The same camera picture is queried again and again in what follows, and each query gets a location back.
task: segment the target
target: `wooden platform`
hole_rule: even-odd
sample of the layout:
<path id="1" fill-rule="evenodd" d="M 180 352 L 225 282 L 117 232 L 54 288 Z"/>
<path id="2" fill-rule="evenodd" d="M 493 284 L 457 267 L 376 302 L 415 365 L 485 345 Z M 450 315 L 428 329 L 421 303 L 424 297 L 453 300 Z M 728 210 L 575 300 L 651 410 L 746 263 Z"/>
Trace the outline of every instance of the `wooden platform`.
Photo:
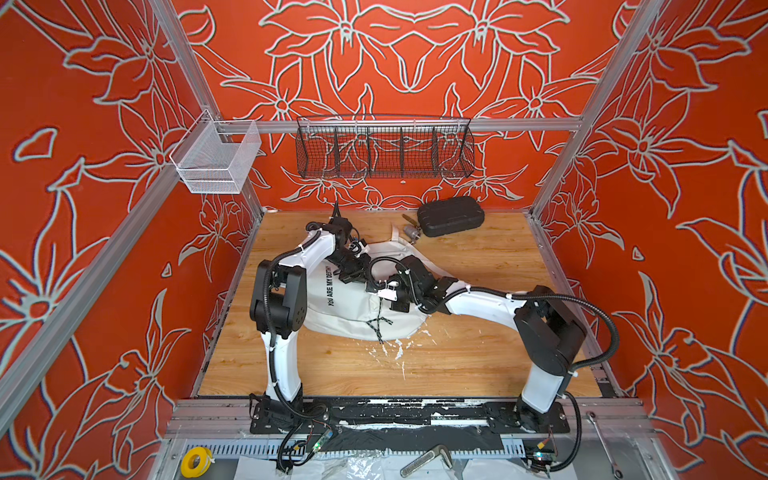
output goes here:
<path id="1" fill-rule="evenodd" d="M 343 213 L 369 243 L 388 240 L 393 223 L 401 229 L 406 224 L 401 213 Z M 326 217 L 320 212 L 264 217 L 201 395 L 264 392 L 266 355 L 248 315 L 257 265 L 300 243 L 307 222 Z M 489 213 L 478 229 L 423 237 L 416 247 L 470 284 L 509 291 L 551 286 L 522 214 Z M 299 373 L 305 395 L 517 396 L 530 365 L 515 331 L 470 316 L 437 313 L 410 338 L 383 345 L 307 328 L 299 332 Z M 581 370 L 568 389 L 576 396 L 601 396 L 589 369 Z"/>

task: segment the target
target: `black carrying case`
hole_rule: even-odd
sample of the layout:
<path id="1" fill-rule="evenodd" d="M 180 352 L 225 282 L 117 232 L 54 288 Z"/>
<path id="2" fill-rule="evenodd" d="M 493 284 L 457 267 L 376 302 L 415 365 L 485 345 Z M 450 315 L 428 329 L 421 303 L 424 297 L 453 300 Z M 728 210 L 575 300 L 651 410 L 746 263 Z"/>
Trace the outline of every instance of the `black carrying case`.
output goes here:
<path id="1" fill-rule="evenodd" d="M 477 228 L 485 220 L 485 212 L 472 197 L 453 197 L 423 204 L 416 216 L 427 237 Z"/>

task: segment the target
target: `white fabric pouch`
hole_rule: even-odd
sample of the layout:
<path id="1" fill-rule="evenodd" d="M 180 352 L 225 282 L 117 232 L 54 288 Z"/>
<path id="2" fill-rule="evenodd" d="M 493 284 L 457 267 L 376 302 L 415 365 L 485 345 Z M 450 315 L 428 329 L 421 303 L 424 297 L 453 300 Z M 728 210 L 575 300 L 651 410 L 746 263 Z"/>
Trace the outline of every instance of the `white fabric pouch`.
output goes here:
<path id="1" fill-rule="evenodd" d="M 408 255 L 415 255 L 435 275 L 452 276 L 400 238 L 394 225 L 391 240 L 370 243 L 367 251 L 371 258 L 394 257 L 399 260 Z M 341 282 L 338 276 L 333 275 L 335 270 L 335 265 L 323 260 L 307 276 L 308 308 L 304 320 L 306 328 L 359 340 L 394 340 L 411 336 L 427 317 L 413 304 L 407 313 L 390 310 L 390 300 L 366 292 L 364 283 Z M 395 272 L 395 264 L 392 262 L 379 262 L 372 270 L 377 279 L 385 279 Z"/>

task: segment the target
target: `orange wall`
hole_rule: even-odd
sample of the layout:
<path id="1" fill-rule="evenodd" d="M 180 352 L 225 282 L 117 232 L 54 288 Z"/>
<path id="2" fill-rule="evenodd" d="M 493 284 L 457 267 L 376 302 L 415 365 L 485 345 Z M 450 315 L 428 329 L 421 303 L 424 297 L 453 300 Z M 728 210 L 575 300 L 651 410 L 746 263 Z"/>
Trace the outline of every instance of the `orange wall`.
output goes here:
<path id="1" fill-rule="evenodd" d="M 681 478 L 768 475 L 767 26 L 668 2 L 543 219 Z"/>
<path id="2" fill-rule="evenodd" d="M 0 7 L 0 375 L 200 113 L 143 0 Z M 177 184 L 0 439 L 0 476 L 142 478 L 253 227 Z"/>
<path id="3" fill-rule="evenodd" d="M 578 116 L 636 2 L 174 0 L 225 118 L 378 112 Z M 461 180 L 302 180 L 289 135 L 263 136 L 251 181 L 281 210 L 407 208 L 472 195 L 531 205 L 567 132 L 476 136 Z"/>

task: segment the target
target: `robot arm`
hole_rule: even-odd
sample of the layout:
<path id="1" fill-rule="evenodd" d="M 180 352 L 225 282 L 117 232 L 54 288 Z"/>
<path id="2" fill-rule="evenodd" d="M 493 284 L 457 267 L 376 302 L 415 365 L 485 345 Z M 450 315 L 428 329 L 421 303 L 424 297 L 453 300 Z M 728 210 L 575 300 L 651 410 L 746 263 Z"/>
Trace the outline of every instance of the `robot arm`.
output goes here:
<path id="1" fill-rule="evenodd" d="M 565 391 L 572 375 L 569 369 L 584 342 L 586 331 L 560 300 L 521 300 L 519 296 L 513 300 L 511 294 L 499 296 L 498 292 L 478 291 L 494 291 L 490 289 L 473 290 L 455 278 L 437 280 L 414 256 L 400 260 L 398 273 L 386 281 L 375 281 L 366 278 L 366 271 L 370 277 L 372 263 L 381 259 L 372 262 L 363 253 L 363 240 L 355 239 L 353 243 L 362 242 L 362 245 L 350 244 L 347 248 L 352 239 L 352 225 L 341 218 L 338 210 L 329 223 L 310 223 L 307 230 L 310 232 L 300 251 L 283 258 L 272 273 L 270 285 L 272 288 L 284 286 L 285 293 L 269 292 L 270 315 L 277 334 L 273 351 L 277 378 L 269 377 L 266 389 L 269 399 L 277 400 L 275 388 L 279 386 L 283 397 L 295 409 L 301 409 L 303 396 L 297 369 L 296 336 L 306 315 L 306 275 L 323 259 L 336 264 L 343 281 L 366 281 L 369 292 L 391 300 L 393 309 L 407 309 L 412 303 L 420 307 L 439 306 L 437 310 L 444 313 L 476 316 L 516 330 L 533 361 L 520 398 L 521 407 L 529 410 L 530 417 L 548 412 L 554 399 Z M 318 236 L 316 240 L 307 245 L 315 236 Z M 264 260 L 259 265 L 250 307 L 251 319 L 257 323 L 267 355 L 271 335 L 264 319 L 262 285 L 269 264 L 269 260 Z M 552 291 L 537 286 L 530 294 L 548 295 Z"/>
<path id="2" fill-rule="evenodd" d="M 453 283 L 446 293 L 457 290 L 467 292 L 445 303 L 450 313 L 476 316 L 518 332 L 533 362 L 520 399 L 538 413 L 548 412 L 574 375 L 570 368 L 586 337 L 584 327 L 560 300 L 513 300 L 472 291 L 462 281 Z M 553 292 L 545 286 L 531 291 L 533 296 L 549 293 Z"/>

